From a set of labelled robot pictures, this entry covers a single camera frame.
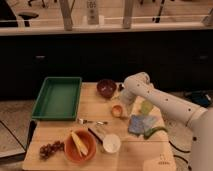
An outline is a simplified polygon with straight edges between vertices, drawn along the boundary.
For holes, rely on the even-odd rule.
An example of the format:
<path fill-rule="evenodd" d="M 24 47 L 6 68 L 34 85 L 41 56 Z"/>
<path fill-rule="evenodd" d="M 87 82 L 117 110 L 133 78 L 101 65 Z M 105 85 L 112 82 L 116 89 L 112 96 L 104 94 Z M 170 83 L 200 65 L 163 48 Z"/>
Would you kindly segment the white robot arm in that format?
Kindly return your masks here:
<path fill-rule="evenodd" d="M 213 171 L 213 108 L 204 108 L 154 88 L 146 72 L 128 76 L 120 100 L 131 105 L 137 96 L 145 98 L 193 132 L 189 171 Z"/>

